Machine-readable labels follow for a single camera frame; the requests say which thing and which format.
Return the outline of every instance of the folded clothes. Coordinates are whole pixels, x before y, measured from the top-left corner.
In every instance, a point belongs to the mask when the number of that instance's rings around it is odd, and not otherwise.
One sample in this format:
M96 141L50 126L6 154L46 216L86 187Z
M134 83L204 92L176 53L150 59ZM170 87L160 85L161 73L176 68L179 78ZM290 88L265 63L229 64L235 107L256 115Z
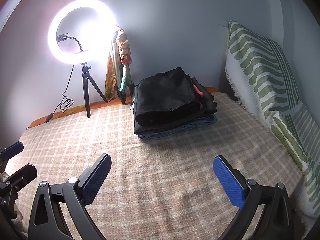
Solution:
M136 102L139 100L139 90L138 90L138 86L137 85L135 87L135 93L134 93L134 104L133 104L133 116L135 117L136 116ZM206 108L202 108L189 115L189 116L186 116L182 119L178 119L178 120L175 120L173 122L170 122L170 123L163 123L163 124L158 124L158 125L149 125L149 126L141 126L140 124L138 124L138 122L136 121L136 119L134 118L134 129L133 129L133 133L136 134L136 135L141 135L141 134L145 134L147 132L162 132L162 131L167 131L167 130L170 130L170 129L173 129L173 128L176 128L176 127L180 127L182 125L185 125L185 124L188 124L190 123L191 121L193 120L196 120L200 117L208 117L210 116L211 114L214 114L215 111L210 111L210 112L206 112Z
M145 139L153 139L153 138L159 138L163 137L169 134L177 133L177 132L182 132L182 131L189 131L194 128L200 128L204 127L209 124L213 124L217 121L217 118L215 117L214 114L208 116L208 117L201 117L196 120L193 120L187 124L184 124L182 126L166 130L166 131L161 131L161 132L146 132L144 134L138 135L138 137L142 140Z
M143 79L135 98L137 123L161 125L197 112L201 97L191 88L189 79L180 67Z

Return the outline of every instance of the bed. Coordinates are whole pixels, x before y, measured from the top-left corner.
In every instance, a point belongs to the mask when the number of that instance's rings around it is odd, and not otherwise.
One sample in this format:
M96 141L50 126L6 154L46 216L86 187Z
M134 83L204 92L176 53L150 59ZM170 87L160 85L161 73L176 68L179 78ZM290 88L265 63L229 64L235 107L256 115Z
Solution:
M112 168L87 206L107 239L217 239L237 212L212 171L216 155L261 185L285 184L289 196L302 173L277 138L239 104L214 93L217 122L207 127L142 141L133 134L130 105L109 106L28 128L24 151L6 172L32 163L37 178L17 200L28 224L39 182L63 183L92 165L101 153ZM75 239L80 239L62 206ZM246 237L254 230L260 207Z

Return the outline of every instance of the patterned fabric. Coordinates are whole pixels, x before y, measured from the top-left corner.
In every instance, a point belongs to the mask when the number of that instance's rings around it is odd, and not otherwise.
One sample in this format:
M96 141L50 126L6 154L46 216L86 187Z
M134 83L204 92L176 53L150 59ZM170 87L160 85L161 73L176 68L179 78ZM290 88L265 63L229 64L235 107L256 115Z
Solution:
M128 42L128 37L125 34L124 30L122 28L119 27L118 30L118 35L116 38L116 43L118 45L119 48L119 56L120 56L120 61L123 64L123 75L122 75L122 79L121 79L121 86L119 91L121 93L124 93L125 91L125 87L128 84L131 84L131 74L130 74L130 68L129 68L129 64L132 63L132 59L131 59L131 51L130 51L130 45Z
M101 153L112 168L93 203L86 207L107 239L217 239L237 212L212 170L223 155L246 178L261 185L283 182L293 192L302 174L274 135L225 94L215 93L217 122L167 137L140 140L133 134L129 105L94 109L27 129L24 151L12 158L7 172L26 163L37 178L19 192L17 204L28 223L42 180L63 183L79 176ZM75 232L65 204L67 224ZM248 229L254 230L262 206Z
M110 101L115 97L114 96L115 86L116 86L116 73L113 66L111 53L109 53L108 62L107 62L106 85L105 85L105 91L104 91L104 96L108 101Z
M303 171L299 209L320 213L320 129L300 101L289 63L278 43L230 21L226 73L236 96L272 130Z

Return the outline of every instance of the tripod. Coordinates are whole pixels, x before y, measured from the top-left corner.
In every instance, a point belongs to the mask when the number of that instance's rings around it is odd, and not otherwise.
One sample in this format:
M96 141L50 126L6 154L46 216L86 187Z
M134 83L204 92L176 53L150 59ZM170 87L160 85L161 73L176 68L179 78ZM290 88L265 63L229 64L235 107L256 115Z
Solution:
M85 105L85 109L87 111L87 117L89 118L91 116L91 113L90 113L90 103L89 103L88 80L91 82L91 84L96 89L96 91L99 93L99 95L102 97L102 99L105 102L108 102L108 100L106 99L104 94L101 92L101 90L99 89L99 87L97 86L97 84L95 83L93 78L90 76L89 69L91 69L91 67L88 67L86 64L87 64L87 62L81 63L81 66L82 66L82 84L83 84L83 94L84 94L84 105Z
M80 51L83 52L80 42L76 38L69 36L68 33L57 36L57 42L65 41L67 39L72 39L72 40L76 41L76 43L78 43L78 45L79 45ZM83 83L84 105L85 105L85 109L87 111L87 117L89 118L91 116L91 113L90 113L90 103L89 103L88 79L91 82L91 84L93 85L93 87L96 89L96 91L99 93L99 95L102 97L102 99L105 102L108 102L108 100L106 99L104 94L101 92L101 90L99 89L99 87L97 86L97 84L95 83L93 78L90 76L89 69L91 69L91 67L88 67L86 64L87 64L87 62L81 63L81 66L82 66L82 83Z

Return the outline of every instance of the screw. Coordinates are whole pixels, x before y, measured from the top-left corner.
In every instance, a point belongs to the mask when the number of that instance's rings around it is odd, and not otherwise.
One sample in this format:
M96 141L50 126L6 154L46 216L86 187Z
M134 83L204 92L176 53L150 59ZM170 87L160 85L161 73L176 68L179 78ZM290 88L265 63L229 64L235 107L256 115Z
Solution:
M254 179L248 179L248 184L254 186L257 182Z
M68 179L68 182L69 182L70 184L74 184L74 183L77 182L77 180L78 180L78 178L76 178L76 177L71 177L70 179Z
M45 185L47 185L46 181L41 181L40 184L39 184L40 187L44 187Z
M284 189L284 185L280 182L280 183L278 183L278 188Z

